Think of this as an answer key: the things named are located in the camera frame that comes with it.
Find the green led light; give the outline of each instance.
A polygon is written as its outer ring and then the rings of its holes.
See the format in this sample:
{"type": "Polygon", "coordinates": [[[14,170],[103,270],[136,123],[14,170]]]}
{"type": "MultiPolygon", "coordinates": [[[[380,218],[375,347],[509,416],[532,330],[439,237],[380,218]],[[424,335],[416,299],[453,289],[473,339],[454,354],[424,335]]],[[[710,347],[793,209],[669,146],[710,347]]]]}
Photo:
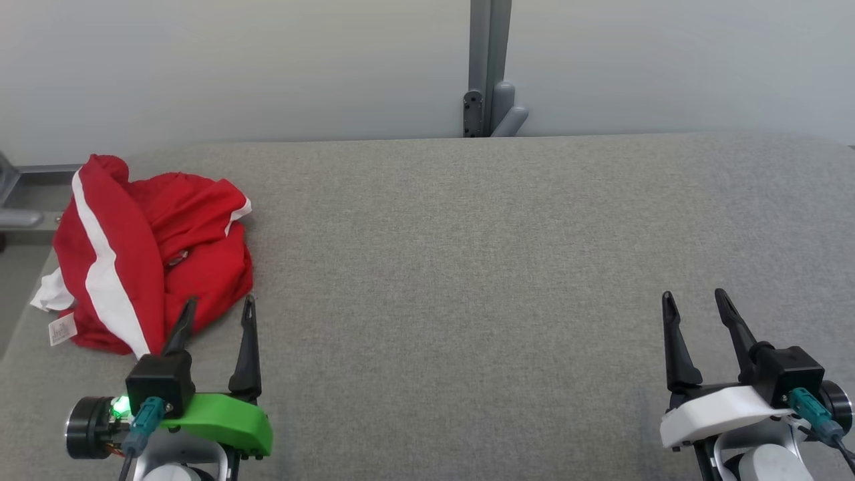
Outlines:
{"type": "Polygon", "coordinates": [[[124,414],[131,412],[131,400],[126,395],[117,397],[113,403],[113,415],[123,418],[124,414]]]}

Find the white fabric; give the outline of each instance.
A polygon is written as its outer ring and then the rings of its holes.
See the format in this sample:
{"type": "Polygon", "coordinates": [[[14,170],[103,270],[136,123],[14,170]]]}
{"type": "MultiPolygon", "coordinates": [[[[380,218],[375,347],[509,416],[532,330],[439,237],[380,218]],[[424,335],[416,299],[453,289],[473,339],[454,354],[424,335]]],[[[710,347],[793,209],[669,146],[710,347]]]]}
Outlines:
{"type": "Polygon", "coordinates": [[[232,215],[228,218],[228,224],[226,225],[226,237],[228,237],[228,231],[232,229],[232,223],[241,217],[248,215],[250,212],[252,212],[252,203],[247,199],[244,206],[233,211],[232,215]]]}
{"type": "Polygon", "coordinates": [[[115,251],[110,247],[107,235],[101,228],[95,213],[86,203],[79,170],[74,173],[74,178],[71,180],[71,189],[80,222],[96,256],[95,262],[86,274],[85,282],[92,307],[104,326],[130,346],[139,359],[143,354],[149,353],[149,346],[145,342],[133,304],[121,285],[119,273],[115,270],[115,251]]]}
{"type": "Polygon", "coordinates": [[[53,273],[42,277],[42,286],[32,297],[30,306],[42,311],[63,311],[74,305],[74,296],[65,287],[62,272],[57,267],[53,273]]]}

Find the white stripe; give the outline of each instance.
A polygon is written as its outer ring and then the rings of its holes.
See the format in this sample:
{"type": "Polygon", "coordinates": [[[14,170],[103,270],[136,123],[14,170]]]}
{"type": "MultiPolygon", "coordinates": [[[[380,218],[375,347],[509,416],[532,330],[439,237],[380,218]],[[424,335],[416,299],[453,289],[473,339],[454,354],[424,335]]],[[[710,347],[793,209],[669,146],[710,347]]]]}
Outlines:
{"type": "Polygon", "coordinates": [[[233,211],[232,215],[228,218],[228,225],[226,226],[226,237],[228,237],[228,231],[232,228],[232,223],[234,221],[252,212],[252,203],[246,197],[244,197],[244,199],[246,199],[246,203],[244,204],[244,206],[240,209],[237,209],[236,211],[233,211]]]}
{"type": "Polygon", "coordinates": [[[95,262],[89,267],[85,283],[92,307],[107,329],[130,346],[139,359],[149,353],[149,346],[145,343],[133,304],[121,285],[119,273],[115,271],[115,252],[109,246],[107,235],[101,229],[95,213],[86,203],[79,170],[71,180],[71,189],[80,222],[95,251],[95,262]]]}

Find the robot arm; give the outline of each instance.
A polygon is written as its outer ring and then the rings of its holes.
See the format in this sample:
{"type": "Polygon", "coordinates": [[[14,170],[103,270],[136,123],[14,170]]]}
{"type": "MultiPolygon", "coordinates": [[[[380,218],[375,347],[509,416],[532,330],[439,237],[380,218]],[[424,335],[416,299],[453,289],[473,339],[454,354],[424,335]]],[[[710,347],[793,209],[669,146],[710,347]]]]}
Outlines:
{"type": "Polygon", "coordinates": [[[663,446],[674,451],[693,447],[704,481],[770,481],[782,479],[782,472],[791,476],[786,479],[810,480],[799,453],[803,441],[833,445],[849,462],[851,453],[841,441],[852,428],[846,393],[823,379],[825,369],[801,347],[775,349],[758,342],[723,289],[716,289],[716,304],[730,331],[740,375],[737,383],[703,385],[680,332],[674,296],[663,294],[671,392],[659,428],[663,446]],[[731,457],[725,453],[736,448],[749,450],[731,457]]]}
{"type": "Polygon", "coordinates": [[[72,458],[116,454],[127,456],[129,468],[130,459],[138,456],[134,481],[233,481],[240,461],[270,455],[273,429],[257,405],[262,385],[255,299],[249,295],[244,303],[244,334],[226,394],[197,393],[191,379],[186,344],[195,308],[196,301],[188,300],[160,355],[139,359],[125,380],[126,395],[85,397],[77,403],[66,424],[72,458]],[[160,407],[160,417],[145,429],[141,419],[152,406],[160,407]],[[216,477],[192,466],[207,463],[218,466],[216,477]]]}

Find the teal cable connector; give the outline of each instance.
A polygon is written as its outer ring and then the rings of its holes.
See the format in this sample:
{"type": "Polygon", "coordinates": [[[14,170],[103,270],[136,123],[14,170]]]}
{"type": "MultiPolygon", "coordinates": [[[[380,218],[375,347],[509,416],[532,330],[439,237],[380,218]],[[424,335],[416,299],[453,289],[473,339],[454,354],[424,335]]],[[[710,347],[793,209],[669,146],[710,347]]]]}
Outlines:
{"type": "Polygon", "coordinates": [[[126,457],[137,457],[149,443],[149,436],[157,429],[166,415],[166,403],[159,397],[152,396],[143,402],[137,415],[131,423],[131,432],[121,443],[121,450],[126,457]]]}
{"type": "Polygon", "coordinates": [[[837,448],[836,439],[842,439],[846,434],[837,421],[831,418],[831,413],[817,401],[805,388],[796,388],[790,392],[790,407],[807,422],[816,432],[820,441],[832,448],[837,448]]]}

